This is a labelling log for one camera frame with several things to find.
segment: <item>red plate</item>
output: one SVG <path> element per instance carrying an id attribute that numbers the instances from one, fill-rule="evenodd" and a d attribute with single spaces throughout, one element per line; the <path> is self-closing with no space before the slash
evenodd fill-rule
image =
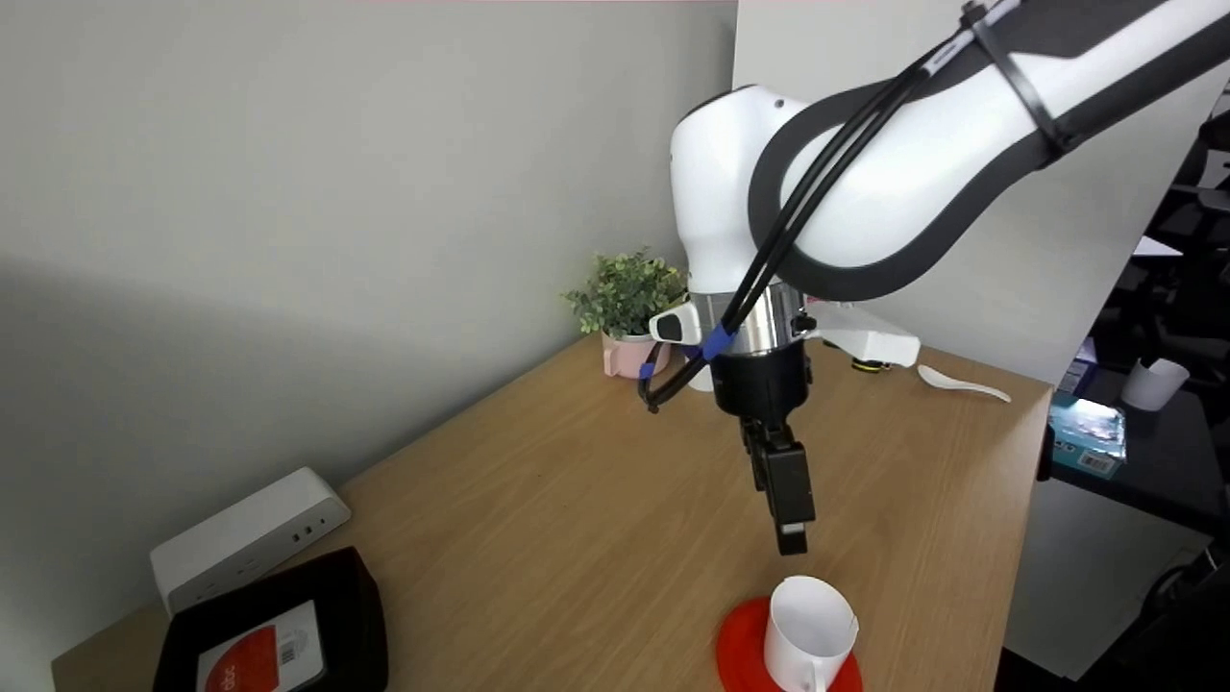
<path id="1" fill-rule="evenodd" d="M 738 603 L 720 631 L 720 678 L 728 692 L 782 692 L 765 668 L 768 600 Z M 861 692 L 861 668 L 851 654 L 832 692 Z"/>

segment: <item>gray wall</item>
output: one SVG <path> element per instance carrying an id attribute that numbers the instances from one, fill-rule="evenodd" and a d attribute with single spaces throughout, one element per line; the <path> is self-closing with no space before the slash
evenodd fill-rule
<path id="1" fill-rule="evenodd" d="M 738 9 L 736 84 L 828 98 L 884 80 L 956 26 L 962 0 Z M 874 312 L 921 344 L 1059 381 L 1182 171 L 1230 66 L 1007 189 L 952 254 Z"/>
<path id="2" fill-rule="evenodd" d="M 329 481 L 678 258 L 670 130 L 736 0 L 8 0 L 0 687 L 153 600 L 145 550 Z"/>

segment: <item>robotic arm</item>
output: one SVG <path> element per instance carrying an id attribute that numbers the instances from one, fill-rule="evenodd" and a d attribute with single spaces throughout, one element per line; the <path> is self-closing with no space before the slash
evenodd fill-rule
<path id="1" fill-rule="evenodd" d="M 874 300 L 921 279 L 1018 177 L 1230 58 L 1230 0 L 988 0 L 898 79 L 793 104 L 736 90 L 673 136 L 692 303 L 652 323 L 738 417 L 782 553 L 806 550 L 804 294 Z"/>

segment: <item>wooden tabletop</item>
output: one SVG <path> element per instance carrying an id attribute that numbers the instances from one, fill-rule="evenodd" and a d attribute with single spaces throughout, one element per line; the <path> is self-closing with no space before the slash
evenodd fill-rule
<path id="1" fill-rule="evenodd" d="M 857 373 L 813 348 L 793 417 L 813 553 L 782 559 L 738 422 L 681 393 L 647 417 L 577 344 L 342 489 L 327 545 L 382 585 L 394 692 L 720 687 L 723 617 L 788 572 L 838 585 L 868 692 L 988 692 L 1050 389 L 925 352 L 1015 405 Z M 150 687 L 165 618 L 139 613 L 54 663 L 63 692 Z"/>

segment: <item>paper cup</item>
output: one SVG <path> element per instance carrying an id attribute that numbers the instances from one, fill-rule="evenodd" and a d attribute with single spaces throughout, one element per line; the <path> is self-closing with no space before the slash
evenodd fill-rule
<path id="1" fill-rule="evenodd" d="M 1124 385 L 1124 405 L 1133 412 L 1161 412 L 1189 381 L 1189 370 L 1158 358 L 1152 364 L 1133 364 Z"/>
<path id="2" fill-rule="evenodd" d="M 828 692 L 857 641 L 851 600 L 815 577 L 788 577 L 768 598 L 765 664 L 786 692 Z"/>

